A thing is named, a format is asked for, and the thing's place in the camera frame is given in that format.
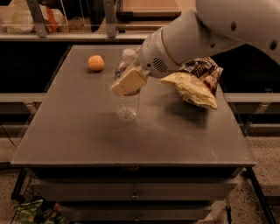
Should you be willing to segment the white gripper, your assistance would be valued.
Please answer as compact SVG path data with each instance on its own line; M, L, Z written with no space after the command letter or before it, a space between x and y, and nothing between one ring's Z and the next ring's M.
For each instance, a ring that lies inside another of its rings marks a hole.
M142 44L137 55L141 66L132 66L111 85L117 95L129 95L147 84L149 75L163 78L179 70L182 50L182 31L166 26L152 33Z

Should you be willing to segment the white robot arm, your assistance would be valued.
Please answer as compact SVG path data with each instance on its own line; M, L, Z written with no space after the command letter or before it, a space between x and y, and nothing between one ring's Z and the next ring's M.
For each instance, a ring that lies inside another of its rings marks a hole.
M134 64L111 86L117 95L142 88L148 76L163 78L188 61L242 44L280 64L280 0L196 0L195 7L143 42Z

